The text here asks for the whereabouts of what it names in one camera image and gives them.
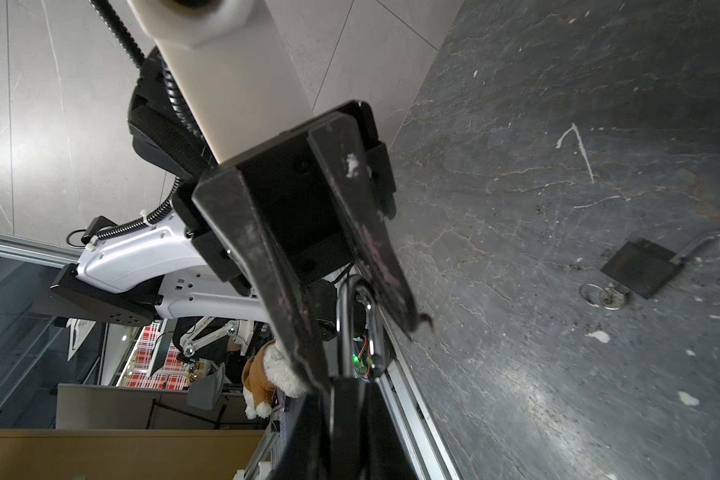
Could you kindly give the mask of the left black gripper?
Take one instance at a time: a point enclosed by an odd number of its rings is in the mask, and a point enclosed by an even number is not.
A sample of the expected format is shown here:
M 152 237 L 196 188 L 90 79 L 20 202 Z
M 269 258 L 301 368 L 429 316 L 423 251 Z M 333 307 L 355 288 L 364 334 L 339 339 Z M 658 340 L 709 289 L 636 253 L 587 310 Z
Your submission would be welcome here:
M 396 185 L 369 104 L 346 102 L 212 168 L 180 187 L 188 226 L 213 233 L 203 254 L 238 265 L 275 337 L 308 389 L 330 390 L 328 365 L 307 287 L 358 266 L 389 319 L 407 335 L 433 328 L 419 311 L 385 226 Z

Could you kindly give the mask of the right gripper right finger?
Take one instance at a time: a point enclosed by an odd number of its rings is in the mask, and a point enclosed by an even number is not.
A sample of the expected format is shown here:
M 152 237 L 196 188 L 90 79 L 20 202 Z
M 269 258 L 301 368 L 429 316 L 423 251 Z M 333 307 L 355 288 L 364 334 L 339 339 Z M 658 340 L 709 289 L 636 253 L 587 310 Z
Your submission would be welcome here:
M 365 478 L 370 480 L 417 479 L 378 384 L 366 384 L 363 409 Z

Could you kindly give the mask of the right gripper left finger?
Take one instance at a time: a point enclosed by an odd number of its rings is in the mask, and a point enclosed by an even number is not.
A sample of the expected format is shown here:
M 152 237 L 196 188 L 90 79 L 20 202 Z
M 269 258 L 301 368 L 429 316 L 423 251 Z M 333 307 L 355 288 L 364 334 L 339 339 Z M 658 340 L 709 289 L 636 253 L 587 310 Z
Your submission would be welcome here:
M 307 395 L 268 479 L 329 479 L 329 394 Z

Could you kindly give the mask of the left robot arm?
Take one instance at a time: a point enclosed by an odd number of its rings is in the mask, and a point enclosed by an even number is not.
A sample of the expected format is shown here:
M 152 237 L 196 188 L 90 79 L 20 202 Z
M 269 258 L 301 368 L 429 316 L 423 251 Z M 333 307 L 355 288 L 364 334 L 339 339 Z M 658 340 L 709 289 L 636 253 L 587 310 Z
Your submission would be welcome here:
M 323 388 L 314 286 L 352 264 L 406 332 L 426 321 L 394 253 L 391 163 L 353 100 L 216 165 L 158 50 L 140 56 L 128 109 L 138 154 L 173 168 L 168 198 L 118 225 L 95 219 L 52 285 L 82 316 L 144 326 L 211 316 L 269 323 L 297 376 Z

